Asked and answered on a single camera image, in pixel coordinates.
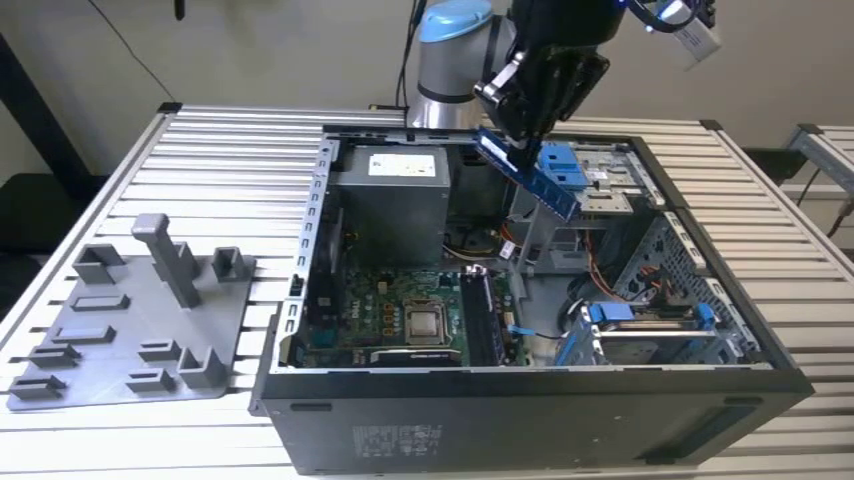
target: slotted metal table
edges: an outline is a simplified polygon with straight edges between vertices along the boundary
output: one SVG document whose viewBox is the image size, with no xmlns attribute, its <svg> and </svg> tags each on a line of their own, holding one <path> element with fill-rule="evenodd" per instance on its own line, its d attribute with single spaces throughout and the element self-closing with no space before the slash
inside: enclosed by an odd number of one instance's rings
<svg viewBox="0 0 854 480">
<path fill-rule="evenodd" d="M 249 416 L 246 404 L 264 328 L 288 291 L 324 123 L 397 125 L 401 118 L 386 111 L 205 106 L 156 115 L 0 323 L 0 473 L 49 480 L 296 476 L 270 423 Z M 816 394 L 696 469 L 441 478 L 854 478 L 854 266 L 725 133 L 707 126 L 579 118 L 557 131 L 643 137 Z M 110 242 L 124 255 L 144 253 L 129 236 L 142 212 L 169 215 L 172 237 L 197 254 L 236 245 L 258 258 L 229 393 L 10 413 L 5 391 L 70 292 L 70 260 L 91 241 Z"/>
</svg>

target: circuit board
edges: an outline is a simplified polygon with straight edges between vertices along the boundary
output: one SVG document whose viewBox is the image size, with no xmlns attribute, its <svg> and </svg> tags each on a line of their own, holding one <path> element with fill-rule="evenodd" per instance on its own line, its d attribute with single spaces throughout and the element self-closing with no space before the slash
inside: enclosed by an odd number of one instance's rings
<svg viewBox="0 0 854 480">
<path fill-rule="evenodd" d="M 514 315 L 502 274 L 493 279 L 494 305 Z M 370 352 L 449 349 L 468 365 L 458 273 L 349 270 L 337 328 L 312 326 L 305 366 L 366 367 Z"/>
</svg>

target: wire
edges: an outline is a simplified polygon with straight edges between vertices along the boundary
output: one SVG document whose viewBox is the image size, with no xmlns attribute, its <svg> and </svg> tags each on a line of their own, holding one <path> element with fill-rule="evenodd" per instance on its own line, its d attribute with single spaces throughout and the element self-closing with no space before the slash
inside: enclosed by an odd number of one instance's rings
<svg viewBox="0 0 854 480">
<path fill-rule="evenodd" d="M 544 333 L 539 333 L 533 330 L 531 330 L 529 328 L 521 328 L 516 325 L 509 325 L 506 327 L 506 331 L 509 333 L 514 333 L 516 335 L 527 335 L 527 336 L 535 336 L 539 338 L 545 338 L 548 340 L 560 340 L 563 337 L 557 336 L 555 337 L 553 335 L 545 335 Z"/>
<path fill-rule="evenodd" d="M 492 260 L 493 257 L 472 257 L 465 255 L 464 253 L 457 252 L 456 250 L 453 250 L 450 247 L 448 247 L 446 245 L 441 245 L 441 248 L 444 249 L 445 252 L 448 252 L 452 256 L 454 256 L 456 258 L 458 258 L 460 260 L 464 260 L 466 262 L 480 262 L 482 260 Z"/>
<path fill-rule="evenodd" d="M 394 89 L 394 107 L 400 106 L 400 95 L 402 94 L 402 108 L 409 108 L 409 99 L 406 97 L 405 91 L 405 66 L 409 62 L 409 50 L 412 49 L 412 39 L 414 37 L 414 29 L 417 28 L 417 23 L 420 19 L 414 18 L 416 10 L 420 10 L 417 7 L 417 3 L 420 0 L 412 0 L 412 6 L 409 8 L 409 20 L 406 21 L 406 30 L 405 30 L 405 43 L 402 46 L 402 60 L 400 62 L 400 71 L 397 72 L 397 86 Z M 406 126 L 405 123 L 405 115 L 402 116 L 402 126 Z"/>
<path fill-rule="evenodd" d="M 839 227 L 841 226 L 841 220 L 844 220 L 844 215 L 839 215 L 836 217 L 836 220 L 832 222 L 832 226 L 827 231 L 827 238 L 832 237 L 836 234 L 836 230 L 839 230 Z"/>
<path fill-rule="evenodd" d="M 128 49 L 128 52 L 130 53 L 130 57 L 133 57 L 133 60 L 136 60 L 136 63 L 138 63 L 140 67 L 142 67 L 145 69 L 145 71 L 148 72 L 148 75 L 150 75 L 150 78 L 154 80 L 154 82 L 157 82 L 157 85 L 160 85 L 160 88 L 162 89 L 165 95 L 169 97 L 169 100 L 172 100 L 174 102 L 176 100 L 174 100 L 174 96 L 172 95 L 172 92 L 169 92 L 169 89 L 165 88 L 165 85 L 162 85 L 162 82 L 160 81 L 160 79 L 157 78 L 154 73 L 150 71 L 150 69 L 148 68 L 145 63 L 140 60 L 140 58 L 136 56 L 136 53 L 133 53 L 133 49 L 130 48 L 130 45 L 128 44 L 128 41 L 124 39 L 124 36 L 118 32 L 118 29 L 116 28 L 116 26 L 109 21 L 109 18 L 106 17 L 106 14 L 104 13 L 104 11 L 100 9 L 97 4 L 94 3 L 94 0 L 86 0 L 86 1 L 89 2 L 89 5 L 91 5 L 91 8 L 97 11 L 97 14 L 104 19 L 104 22 L 106 22 L 106 25 L 109 25 L 109 28 L 112 29 L 113 33 L 118 37 L 118 40 L 121 40 L 121 43 L 124 44 L 124 47 Z"/>
<path fill-rule="evenodd" d="M 587 268 L 589 269 L 589 278 L 592 279 L 592 283 L 599 287 L 601 293 L 604 293 L 613 300 L 624 301 L 624 299 L 613 293 L 611 287 L 608 286 L 604 278 L 601 278 L 601 272 L 599 272 L 599 267 L 596 266 L 595 255 L 592 251 L 592 242 L 589 240 L 589 230 L 587 230 L 585 242 L 587 244 Z"/>
<path fill-rule="evenodd" d="M 800 206 L 800 202 L 803 201 L 803 198 L 805 197 L 805 192 L 809 190 L 809 187 L 812 186 L 812 182 L 815 181 L 815 177 L 817 177 L 817 174 L 820 173 L 821 169 L 815 167 L 815 172 L 812 173 L 812 176 L 809 177 L 809 180 L 805 182 L 805 185 L 803 187 L 803 191 L 800 192 L 800 196 L 797 197 L 797 201 L 795 202 L 795 205 Z"/>
</svg>

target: white wall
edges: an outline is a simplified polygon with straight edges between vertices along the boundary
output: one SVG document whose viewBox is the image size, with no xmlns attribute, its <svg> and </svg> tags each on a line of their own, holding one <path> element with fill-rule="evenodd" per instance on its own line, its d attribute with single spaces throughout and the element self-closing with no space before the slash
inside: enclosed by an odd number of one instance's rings
<svg viewBox="0 0 854 480">
<path fill-rule="evenodd" d="M 170 0 L 98 2 L 180 101 L 392 101 L 406 1 L 186 3 L 178 23 Z M 502 10 L 508 1 L 496 3 Z M 780 145 L 796 122 L 854 124 L 854 2 L 717 4 L 724 49 L 688 73 L 664 39 L 625 18 L 604 48 L 611 71 L 580 113 L 715 118 L 736 140 L 764 146 Z M 83 0 L 3 0 L 0 29 L 81 155 L 108 171 L 164 100 L 156 84 Z"/>
</svg>

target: blue tab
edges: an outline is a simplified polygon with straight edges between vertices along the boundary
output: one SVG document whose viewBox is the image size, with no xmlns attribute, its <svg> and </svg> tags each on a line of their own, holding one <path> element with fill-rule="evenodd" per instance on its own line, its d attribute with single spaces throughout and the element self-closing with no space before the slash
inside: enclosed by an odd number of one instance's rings
<svg viewBox="0 0 854 480">
<path fill-rule="evenodd" d="M 565 190 L 579 192 L 589 181 L 584 175 L 577 157 L 565 143 L 544 142 L 539 151 L 537 163 L 548 178 Z"/>
<path fill-rule="evenodd" d="M 635 319 L 635 312 L 627 303 L 599 303 L 605 322 L 625 322 Z"/>
<path fill-rule="evenodd" d="M 696 316 L 699 317 L 699 328 L 701 330 L 711 330 L 715 326 L 715 311 L 707 303 L 696 305 Z"/>
<path fill-rule="evenodd" d="M 604 320 L 604 313 L 601 312 L 601 305 L 599 303 L 593 303 L 587 311 L 589 312 L 589 321 L 592 323 L 599 323 Z"/>
</svg>

